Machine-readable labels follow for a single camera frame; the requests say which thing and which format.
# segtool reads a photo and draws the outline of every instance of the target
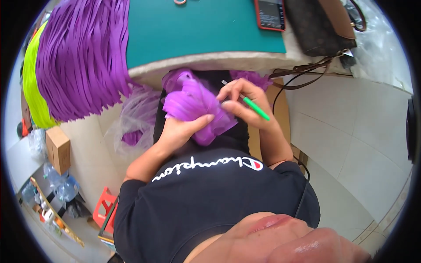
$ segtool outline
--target smartphone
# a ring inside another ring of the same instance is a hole
[[[257,25],[261,29],[285,31],[283,0],[254,0]]]

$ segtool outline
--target bag strap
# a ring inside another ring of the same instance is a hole
[[[334,58],[335,57],[325,57],[322,60],[320,60],[319,62],[314,63],[314,64],[295,66],[292,70],[284,70],[284,71],[281,71],[281,72],[273,73],[273,74],[269,75],[269,78],[273,79],[273,78],[282,77],[282,76],[286,76],[286,75],[290,75],[290,74],[294,74],[294,73],[300,73],[300,75],[301,75],[301,74],[304,74],[304,73],[308,73],[308,72],[310,72],[314,69],[325,67],[324,72],[322,74],[320,74],[319,77],[315,78],[312,81],[304,83],[304,84],[300,84],[300,85],[296,85],[296,86],[287,86],[287,85],[281,85],[281,84],[273,82],[273,85],[275,87],[278,87],[278,88],[281,88],[281,89],[284,89],[284,90],[297,90],[299,88],[310,85],[313,82],[315,82],[316,80],[318,80],[319,78],[321,78],[329,70],[329,66],[332,62],[332,59],[334,59]]]
[[[349,0],[349,1],[354,5],[355,9],[357,10],[357,12],[360,15],[361,20],[362,20],[362,28],[361,29],[358,28],[357,25],[355,25],[355,24],[353,25],[353,28],[357,31],[364,32],[367,29],[367,22],[365,20],[365,16],[362,13],[360,7],[357,5],[357,3],[354,0]]]

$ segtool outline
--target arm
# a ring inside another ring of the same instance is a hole
[[[270,120],[263,119],[254,110],[247,109],[238,102],[240,93],[256,103],[269,115]],[[242,118],[249,125],[259,129],[260,151],[263,163],[269,166],[269,168],[274,169],[282,162],[292,161],[293,153],[291,146],[286,141],[279,123],[272,114],[264,91],[245,79],[239,79],[233,80],[225,85],[216,98],[222,101],[228,95],[231,100],[224,101],[222,107],[226,111]]]
[[[174,151],[183,146],[190,137],[208,125],[214,115],[207,114],[191,122],[170,118],[165,120],[164,129],[157,143],[134,160],[126,171],[127,180],[140,180],[148,183]]]
[[[293,160],[291,146],[285,139],[278,123],[266,130],[260,129],[259,135],[263,163],[269,168],[274,169],[282,162]]]
[[[157,142],[129,165],[123,182],[132,179],[150,182],[171,154],[168,147]]]

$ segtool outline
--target green pen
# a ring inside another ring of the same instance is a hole
[[[228,84],[228,82],[226,82],[225,80],[221,81],[222,84],[226,85]],[[240,97],[242,98],[242,100],[248,105],[250,106],[250,108],[252,108],[255,112],[257,112],[257,114],[259,114],[260,116],[262,116],[262,118],[264,118],[265,120],[270,120],[269,115],[267,115],[259,106],[256,105],[256,103],[252,102],[251,99],[249,99],[248,97],[240,94]]]

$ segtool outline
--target plastic bottle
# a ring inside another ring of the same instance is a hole
[[[25,184],[25,186],[22,188],[21,194],[22,194],[22,200],[25,201],[28,205],[31,203],[31,201],[34,199],[35,194],[37,193],[35,186],[32,185],[30,180]]]
[[[44,163],[44,179],[48,179],[50,182],[53,193],[56,193],[57,187],[66,181],[68,174],[69,172],[66,171],[63,175],[60,175],[50,162]]]
[[[60,201],[70,202],[79,192],[80,185],[76,179],[69,175],[66,181],[57,188],[57,196]]]

